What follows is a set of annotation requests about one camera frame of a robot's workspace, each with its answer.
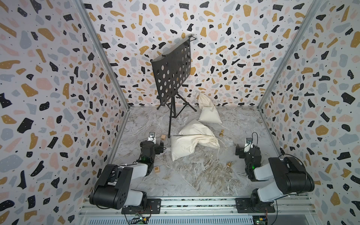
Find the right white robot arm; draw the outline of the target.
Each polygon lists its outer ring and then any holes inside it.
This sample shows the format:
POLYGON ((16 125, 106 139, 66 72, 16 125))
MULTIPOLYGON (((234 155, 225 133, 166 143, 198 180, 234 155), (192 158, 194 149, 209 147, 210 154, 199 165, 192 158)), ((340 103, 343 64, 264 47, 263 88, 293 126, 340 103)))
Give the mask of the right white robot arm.
POLYGON ((284 158, 270 157, 261 164, 261 151, 251 143, 245 147, 236 146, 235 155, 245 161, 245 172, 252 182, 272 181, 252 191, 250 197, 236 198, 238 213, 275 213, 276 200, 294 194, 312 192, 313 178, 297 157, 285 154, 284 158))

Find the cream cloth bag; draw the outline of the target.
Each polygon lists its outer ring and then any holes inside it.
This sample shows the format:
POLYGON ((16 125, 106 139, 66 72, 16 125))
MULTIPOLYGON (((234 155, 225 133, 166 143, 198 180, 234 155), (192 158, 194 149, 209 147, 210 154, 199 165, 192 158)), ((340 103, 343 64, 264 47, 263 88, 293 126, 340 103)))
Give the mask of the cream cloth bag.
POLYGON ((209 144, 210 142, 217 142, 213 132, 205 125, 197 120, 192 120, 180 132, 178 140, 186 142, 197 142, 202 144, 209 144))
POLYGON ((201 110, 199 117, 200 122, 222 124, 219 113, 210 100, 205 94, 198 92, 198 104, 201 110))
POLYGON ((171 137, 172 161, 193 154, 198 144, 213 149, 220 148, 218 139, 214 136, 207 136, 207 135, 172 136, 171 137))

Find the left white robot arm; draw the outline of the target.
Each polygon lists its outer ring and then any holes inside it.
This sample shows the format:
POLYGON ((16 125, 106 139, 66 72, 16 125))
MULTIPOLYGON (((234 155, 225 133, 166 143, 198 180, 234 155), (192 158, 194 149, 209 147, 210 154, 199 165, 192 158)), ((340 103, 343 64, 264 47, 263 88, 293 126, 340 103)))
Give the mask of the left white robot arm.
POLYGON ((155 156, 164 152, 163 141, 140 143, 139 159, 130 165, 108 164, 90 193, 90 204, 100 209, 121 210, 122 214, 150 213, 152 202, 144 191, 130 188, 131 181, 150 175, 155 156))

